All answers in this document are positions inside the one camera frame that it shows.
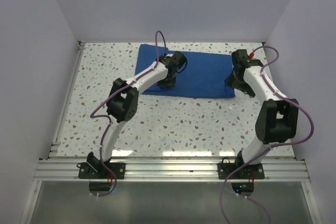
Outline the blue surgical cloth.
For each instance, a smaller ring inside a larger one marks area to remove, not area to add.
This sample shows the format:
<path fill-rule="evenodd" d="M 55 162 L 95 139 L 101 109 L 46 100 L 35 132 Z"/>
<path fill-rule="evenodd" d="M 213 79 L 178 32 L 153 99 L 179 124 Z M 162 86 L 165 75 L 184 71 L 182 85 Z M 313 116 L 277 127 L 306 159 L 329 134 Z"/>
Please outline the blue surgical cloth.
<path fill-rule="evenodd" d="M 177 75 L 175 87 L 160 88 L 156 84 L 144 94 L 186 98 L 230 99 L 235 91 L 226 85 L 233 70 L 229 55 L 184 51 L 186 69 Z"/>

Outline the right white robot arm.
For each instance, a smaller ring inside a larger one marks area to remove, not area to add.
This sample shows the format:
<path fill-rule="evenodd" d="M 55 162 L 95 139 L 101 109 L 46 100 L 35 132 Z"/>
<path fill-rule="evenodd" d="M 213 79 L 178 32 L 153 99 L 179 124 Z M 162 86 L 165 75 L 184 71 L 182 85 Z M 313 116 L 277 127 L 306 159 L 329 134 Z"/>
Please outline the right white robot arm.
<path fill-rule="evenodd" d="M 254 98 L 261 109 L 255 123 L 255 137 L 235 158 L 234 172 L 246 178 L 253 171 L 252 165 L 261 163 L 270 147 L 294 138 L 297 130 L 298 108 L 296 99 L 288 99 L 279 91 L 264 72 L 265 66 L 245 49 L 232 53 L 233 70 L 226 80 L 227 86 Z"/>

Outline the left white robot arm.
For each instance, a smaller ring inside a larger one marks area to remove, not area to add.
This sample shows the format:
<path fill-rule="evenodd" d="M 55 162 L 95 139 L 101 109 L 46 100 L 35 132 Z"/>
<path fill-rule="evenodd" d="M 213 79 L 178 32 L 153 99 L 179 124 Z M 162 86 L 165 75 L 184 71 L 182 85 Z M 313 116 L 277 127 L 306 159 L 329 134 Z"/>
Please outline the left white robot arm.
<path fill-rule="evenodd" d="M 187 58 L 177 51 L 172 55 L 162 55 L 149 67 L 132 78 L 114 80 L 108 98 L 90 115 L 94 118 L 107 118 L 108 126 L 103 133 L 99 150 L 88 154 L 90 171 L 97 178 L 104 178 L 109 172 L 107 162 L 112 156 L 115 143 L 128 121 L 136 114 L 139 96 L 149 87 L 175 86 L 176 75 L 185 70 Z"/>

